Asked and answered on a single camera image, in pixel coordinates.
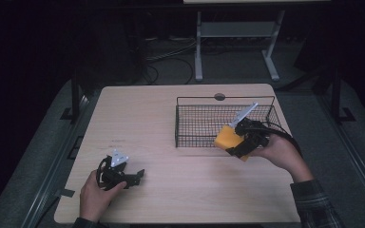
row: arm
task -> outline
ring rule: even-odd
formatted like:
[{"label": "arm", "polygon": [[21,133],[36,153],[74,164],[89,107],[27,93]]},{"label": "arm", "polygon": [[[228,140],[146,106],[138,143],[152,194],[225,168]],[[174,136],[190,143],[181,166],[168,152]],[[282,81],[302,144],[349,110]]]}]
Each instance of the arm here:
[{"label": "arm", "polygon": [[255,149],[250,156],[264,157],[292,176],[293,197],[302,227],[345,227],[333,205],[304,159],[285,139],[271,135],[264,148]]},{"label": "arm", "polygon": [[92,171],[82,187],[79,217],[73,228],[94,228],[105,213],[111,201],[123,190],[126,182],[121,182],[108,191],[101,189],[96,182],[96,170]]}]

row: plaid sleeve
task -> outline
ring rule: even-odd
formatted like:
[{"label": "plaid sleeve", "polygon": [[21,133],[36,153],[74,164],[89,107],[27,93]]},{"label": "plaid sleeve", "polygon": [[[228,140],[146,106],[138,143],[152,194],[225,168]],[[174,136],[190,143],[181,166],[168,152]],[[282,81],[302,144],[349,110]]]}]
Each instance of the plaid sleeve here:
[{"label": "plaid sleeve", "polygon": [[345,227],[318,180],[290,185],[302,227]]}]

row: hand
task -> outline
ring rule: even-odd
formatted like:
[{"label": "hand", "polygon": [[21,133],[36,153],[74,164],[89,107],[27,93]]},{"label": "hand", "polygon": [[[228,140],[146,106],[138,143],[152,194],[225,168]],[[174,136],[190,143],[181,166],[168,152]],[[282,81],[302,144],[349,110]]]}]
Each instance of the hand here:
[{"label": "hand", "polygon": [[268,145],[255,149],[250,156],[263,157],[275,166],[287,170],[294,182],[309,181],[314,178],[295,147],[278,135],[271,135]]},{"label": "hand", "polygon": [[97,222],[106,208],[120,192],[126,187],[126,182],[121,182],[108,191],[101,189],[97,185],[96,170],[88,176],[85,185],[82,187],[80,195],[79,217],[93,222]]}]

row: black wire basket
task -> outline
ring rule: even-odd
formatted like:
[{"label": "black wire basket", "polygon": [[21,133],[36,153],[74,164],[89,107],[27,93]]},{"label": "black wire basket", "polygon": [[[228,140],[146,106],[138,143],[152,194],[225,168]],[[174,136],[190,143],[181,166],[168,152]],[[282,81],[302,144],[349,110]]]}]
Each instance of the black wire basket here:
[{"label": "black wire basket", "polygon": [[253,102],[259,105],[247,115],[253,121],[281,130],[274,108],[274,96],[268,97],[178,97],[176,105],[176,147],[214,147],[221,128],[233,121],[239,111]]}]

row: gray carpet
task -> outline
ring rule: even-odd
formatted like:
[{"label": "gray carpet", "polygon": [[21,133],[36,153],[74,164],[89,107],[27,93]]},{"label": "gray carpet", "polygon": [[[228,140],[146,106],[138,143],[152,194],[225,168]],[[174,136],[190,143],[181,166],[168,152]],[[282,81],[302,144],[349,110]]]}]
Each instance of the gray carpet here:
[{"label": "gray carpet", "polygon": [[[154,41],[149,44],[151,54],[168,52],[183,47],[182,44]],[[267,83],[273,87],[286,85],[300,77],[303,72],[293,67],[301,44],[278,44],[273,59],[281,80],[272,82],[261,59],[263,43],[249,48],[235,46],[221,54],[203,56],[202,84],[252,84]],[[193,53],[176,56],[193,67]],[[180,85],[191,77],[190,66],[181,60],[166,60],[150,64],[159,76],[154,85]],[[148,70],[151,80],[156,78],[153,68]],[[147,84],[148,78],[136,85]],[[365,186],[351,162],[346,146],[337,134],[337,126],[327,115],[321,101],[329,98],[317,97],[310,92],[313,80],[297,87],[292,92],[277,93],[280,105],[291,130],[298,140],[312,171],[330,196],[337,212],[347,227],[365,227]],[[85,134],[89,118],[100,95],[97,89],[82,105],[82,115],[76,125],[60,120],[65,108],[70,107],[70,84],[64,85],[47,112],[45,119],[29,144],[24,157],[13,173],[0,198],[0,228],[22,227],[35,199],[41,201],[41,209],[35,214],[40,218],[48,205],[54,201],[55,192],[62,189],[67,181],[73,160],[67,160],[78,136]],[[365,162],[365,109],[353,90],[347,85],[342,89],[342,106],[347,106],[355,114],[356,122],[344,123],[342,128],[355,144],[360,157]],[[44,194],[36,195],[50,168],[57,167],[52,184],[41,189]],[[56,203],[43,217],[39,227],[70,227],[57,224],[53,220]],[[262,224],[263,227],[299,227],[299,224]],[[111,225],[128,227],[128,225]]]}]

